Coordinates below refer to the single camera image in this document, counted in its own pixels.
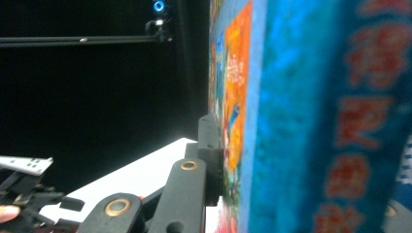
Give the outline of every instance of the white table surface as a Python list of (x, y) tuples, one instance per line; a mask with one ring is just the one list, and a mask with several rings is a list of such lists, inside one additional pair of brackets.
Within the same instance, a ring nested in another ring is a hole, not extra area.
[[(81, 212), (68, 211), (60, 209), (59, 205), (52, 205), (43, 208), (40, 214), (54, 221), (64, 218), (82, 222), (97, 203), (109, 195), (123, 192), (148, 196), (166, 184), (174, 162), (185, 157), (187, 143), (195, 143), (195, 141), (186, 138), (179, 139), (69, 193), (67, 196), (85, 202)], [(206, 216), (206, 232), (213, 233), (218, 224), (218, 209), (208, 207)]]

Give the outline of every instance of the white plastic part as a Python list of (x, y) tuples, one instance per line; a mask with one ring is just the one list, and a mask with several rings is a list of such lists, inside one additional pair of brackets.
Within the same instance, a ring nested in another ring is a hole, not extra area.
[(52, 157), (45, 159), (0, 155), (0, 167), (33, 176), (41, 176), (50, 167), (50, 165), (52, 165), (52, 163)]

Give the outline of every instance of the brass screw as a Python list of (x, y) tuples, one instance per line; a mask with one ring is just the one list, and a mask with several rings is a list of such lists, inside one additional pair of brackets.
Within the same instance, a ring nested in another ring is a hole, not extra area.
[(195, 170), (198, 166), (199, 165), (194, 161), (185, 161), (182, 163), (181, 168), (183, 170), (190, 171), (190, 170)]
[[(117, 204), (123, 204), (123, 206), (121, 207), (121, 209), (116, 210), (115, 205)], [(130, 209), (131, 203), (129, 200), (127, 199), (116, 199), (112, 202), (110, 202), (105, 209), (105, 213), (108, 216), (121, 216), (124, 213), (126, 213), (128, 211), (128, 209)]]

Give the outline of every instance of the black bar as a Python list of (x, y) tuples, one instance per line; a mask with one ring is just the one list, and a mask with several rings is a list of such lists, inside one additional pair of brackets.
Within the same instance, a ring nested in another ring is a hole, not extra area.
[(206, 164), (197, 158), (177, 161), (161, 194), (149, 233), (205, 230)]
[(86, 46), (148, 42), (158, 42), (157, 36), (8, 37), (0, 38), (0, 48)]
[(198, 126), (197, 157), (206, 162), (206, 206), (217, 206), (223, 193), (223, 145), (213, 114), (202, 117)]
[(197, 143), (186, 144), (185, 158), (198, 158), (197, 156)]
[(154, 193), (143, 198), (142, 204), (143, 204), (143, 215), (145, 217), (145, 220), (149, 220), (149, 219), (152, 219), (152, 217), (154, 217), (155, 208), (157, 207), (158, 201), (160, 200), (163, 189), (164, 187), (161, 187)]

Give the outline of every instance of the blue light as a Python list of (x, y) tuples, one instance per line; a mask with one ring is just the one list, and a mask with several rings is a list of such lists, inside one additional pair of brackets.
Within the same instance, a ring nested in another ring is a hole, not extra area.
[(162, 12), (164, 10), (164, 2), (163, 1), (156, 1), (154, 2), (154, 11), (155, 12)]

